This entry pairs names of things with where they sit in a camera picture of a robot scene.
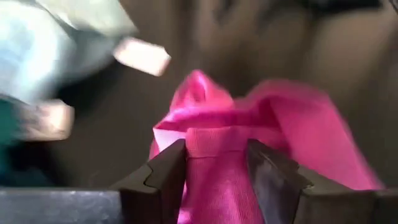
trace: pink fabric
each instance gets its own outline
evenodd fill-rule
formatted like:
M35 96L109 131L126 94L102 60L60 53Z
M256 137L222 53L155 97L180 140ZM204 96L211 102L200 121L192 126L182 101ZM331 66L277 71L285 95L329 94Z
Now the pink fabric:
M283 150L352 189L382 187L329 98L288 81L266 81L234 100L194 71L175 92L154 135L152 156L177 139L186 140L186 194L179 223L264 223L245 162L248 139Z

